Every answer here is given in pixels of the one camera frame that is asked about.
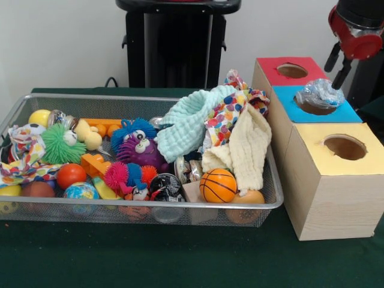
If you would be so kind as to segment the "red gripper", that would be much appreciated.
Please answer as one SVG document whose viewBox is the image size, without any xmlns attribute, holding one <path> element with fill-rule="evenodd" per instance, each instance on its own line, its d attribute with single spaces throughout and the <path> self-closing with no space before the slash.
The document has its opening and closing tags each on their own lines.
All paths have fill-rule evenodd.
<svg viewBox="0 0 384 288">
<path fill-rule="evenodd" d="M 344 55 L 343 67 L 337 73 L 333 89 L 340 89 L 352 68 L 352 60 L 375 56 L 383 46 L 383 5 L 336 5 L 328 23 L 337 38 L 324 66 L 331 72 L 339 53 Z"/>
</svg>

